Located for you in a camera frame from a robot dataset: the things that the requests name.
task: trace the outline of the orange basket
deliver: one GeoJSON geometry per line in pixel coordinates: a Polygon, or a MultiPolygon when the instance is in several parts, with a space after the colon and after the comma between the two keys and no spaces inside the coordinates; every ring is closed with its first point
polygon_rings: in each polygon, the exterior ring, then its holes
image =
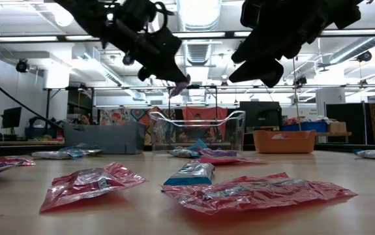
{"type": "Polygon", "coordinates": [[[254,131],[258,153],[312,153],[316,131],[254,131]]]}

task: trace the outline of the blue bin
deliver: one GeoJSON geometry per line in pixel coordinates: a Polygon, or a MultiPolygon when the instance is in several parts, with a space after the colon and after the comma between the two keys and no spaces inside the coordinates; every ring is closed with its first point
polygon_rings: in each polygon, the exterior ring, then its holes
{"type": "MultiPolygon", "coordinates": [[[[300,123],[302,131],[315,130],[317,133],[326,133],[327,124],[326,122],[304,122],[300,123]]],[[[283,131],[299,131],[299,124],[284,125],[283,131]]]]}

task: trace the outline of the gray plastic box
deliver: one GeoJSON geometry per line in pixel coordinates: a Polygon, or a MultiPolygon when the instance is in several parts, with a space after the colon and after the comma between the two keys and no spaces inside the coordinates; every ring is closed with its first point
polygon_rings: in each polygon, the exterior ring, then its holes
{"type": "Polygon", "coordinates": [[[139,154],[145,142],[145,125],[136,121],[124,125],[64,124],[65,146],[87,144],[104,154],[139,154]]]}

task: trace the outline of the cardboard box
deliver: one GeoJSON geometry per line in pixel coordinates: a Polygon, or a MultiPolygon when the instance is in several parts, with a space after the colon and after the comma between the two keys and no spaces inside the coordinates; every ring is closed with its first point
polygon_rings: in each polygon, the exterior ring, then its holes
{"type": "Polygon", "coordinates": [[[330,123],[328,125],[328,132],[329,133],[346,133],[346,123],[345,122],[330,123]]]}

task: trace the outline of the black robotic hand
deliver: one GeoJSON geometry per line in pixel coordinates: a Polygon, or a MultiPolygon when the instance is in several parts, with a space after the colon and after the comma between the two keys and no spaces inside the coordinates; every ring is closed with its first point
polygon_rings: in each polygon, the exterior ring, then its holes
{"type": "Polygon", "coordinates": [[[163,3],[126,0],[122,5],[113,3],[113,8],[106,8],[105,3],[98,0],[54,1],[69,11],[87,33],[100,38],[104,48],[109,42],[122,50],[125,65],[131,65],[135,60],[140,62],[143,65],[138,72],[140,80],[154,74],[162,80],[187,81],[174,59],[181,40],[167,28],[168,15],[173,13],[167,11],[163,3]],[[164,25],[157,32],[148,33],[147,25],[158,12],[164,15],[164,25]],[[113,14],[113,19],[109,20],[108,14],[113,14]]]}
{"type": "Polygon", "coordinates": [[[360,20],[361,1],[245,0],[241,24],[253,30],[232,55],[234,63],[244,63],[230,81],[260,79],[274,87],[284,72],[277,60],[297,56],[304,43],[312,43],[332,23],[343,29],[360,20]]]}

